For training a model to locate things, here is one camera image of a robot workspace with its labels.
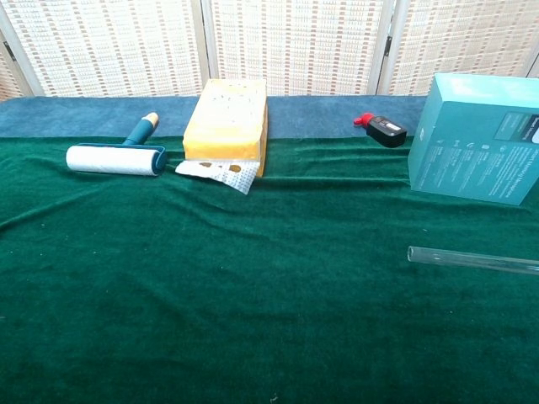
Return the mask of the woven folding screen panel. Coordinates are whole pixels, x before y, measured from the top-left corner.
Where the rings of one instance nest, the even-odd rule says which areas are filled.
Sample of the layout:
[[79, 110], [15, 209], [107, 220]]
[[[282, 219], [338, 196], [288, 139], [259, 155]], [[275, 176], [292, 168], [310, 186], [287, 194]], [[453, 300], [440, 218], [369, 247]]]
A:
[[8, 42], [0, 39], [0, 101], [32, 94]]
[[198, 95], [210, 77], [200, 0], [0, 0], [32, 95]]
[[370, 92], [425, 95], [437, 72], [539, 79], [539, 0], [384, 0]]
[[200, 0], [212, 78], [270, 95], [374, 95], [395, 0]]

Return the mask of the clear glass test tube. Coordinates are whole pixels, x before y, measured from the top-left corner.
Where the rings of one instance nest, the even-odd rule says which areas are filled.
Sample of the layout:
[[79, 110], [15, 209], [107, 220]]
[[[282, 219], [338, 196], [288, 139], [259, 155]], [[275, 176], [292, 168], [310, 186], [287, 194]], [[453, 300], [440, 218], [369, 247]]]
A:
[[415, 246], [408, 247], [407, 258], [409, 262], [413, 263], [483, 268], [539, 276], [539, 261], [522, 258], [500, 257]]

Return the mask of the grey perforated card flap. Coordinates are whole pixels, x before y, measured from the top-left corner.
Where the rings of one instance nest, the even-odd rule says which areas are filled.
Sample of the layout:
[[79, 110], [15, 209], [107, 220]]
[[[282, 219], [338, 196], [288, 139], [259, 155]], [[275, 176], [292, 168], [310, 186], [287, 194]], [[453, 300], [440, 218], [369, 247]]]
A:
[[242, 194], [248, 194], [260, 169], [258, 161], [247, 160], [184, 160], [175, 172], [223, 183]]

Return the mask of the blue table cloth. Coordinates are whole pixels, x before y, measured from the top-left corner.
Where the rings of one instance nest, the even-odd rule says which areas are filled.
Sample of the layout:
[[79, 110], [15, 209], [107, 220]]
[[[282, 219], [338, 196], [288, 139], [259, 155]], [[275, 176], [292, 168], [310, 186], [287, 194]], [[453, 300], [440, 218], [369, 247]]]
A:
[[[353, 120], [382, 115], [413, 134], [424, 96], [270, 96], [268, 137], [365, 136]], [[189, 96], [131, 98], [26, 97], [0, 102], [0, 138], [126, 137], [142, 116], [160, 118], [156, 136], [181, 136], [198, 99]]]

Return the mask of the teal lint roller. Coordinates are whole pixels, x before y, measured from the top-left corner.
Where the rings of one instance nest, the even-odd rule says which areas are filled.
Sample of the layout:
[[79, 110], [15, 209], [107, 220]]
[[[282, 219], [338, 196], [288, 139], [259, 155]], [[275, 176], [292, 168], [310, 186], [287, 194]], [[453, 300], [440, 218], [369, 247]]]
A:
[[167, 163], [166, 149], [146, 145], [158, 123], [158, 114], [151, 112], [141, 118], [120, 144], [80, 143], [71, 146], [67, 149], [66, 164], [78, 172], [158, 176]]

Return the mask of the teal cardboard box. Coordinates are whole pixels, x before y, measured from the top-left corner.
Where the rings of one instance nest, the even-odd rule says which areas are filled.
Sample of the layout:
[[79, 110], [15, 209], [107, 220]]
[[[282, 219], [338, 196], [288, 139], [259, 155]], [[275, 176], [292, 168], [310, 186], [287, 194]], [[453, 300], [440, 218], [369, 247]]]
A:
[[435, 74], [408, 173], [415, 191], [520, 205], [539, 181], [539, 78]]

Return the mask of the black bottle red cap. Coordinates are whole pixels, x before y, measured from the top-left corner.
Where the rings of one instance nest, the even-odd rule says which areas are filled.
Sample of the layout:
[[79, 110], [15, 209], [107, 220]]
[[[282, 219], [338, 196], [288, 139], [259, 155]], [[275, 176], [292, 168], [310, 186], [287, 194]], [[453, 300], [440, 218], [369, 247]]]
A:
[[404, 144], [407, 130], [390, 121], [387, 117], [365, 113], [354, 118], [354, 126], [360, 126], [366, 135], [386, 148], [396, 148]]

